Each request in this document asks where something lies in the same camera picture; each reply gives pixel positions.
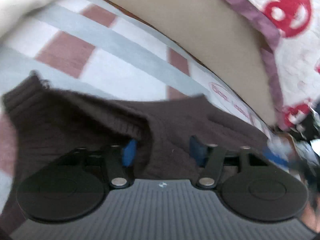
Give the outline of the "person's right hand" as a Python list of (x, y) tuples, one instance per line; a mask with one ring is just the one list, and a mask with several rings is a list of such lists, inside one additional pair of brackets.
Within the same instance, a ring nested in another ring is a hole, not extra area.
[(319, 198), (316, 199), (316, 204), (317, 206), (314, 209), (311, 204), (308, 203), (300, 219), (309, 229), (319, 233)]

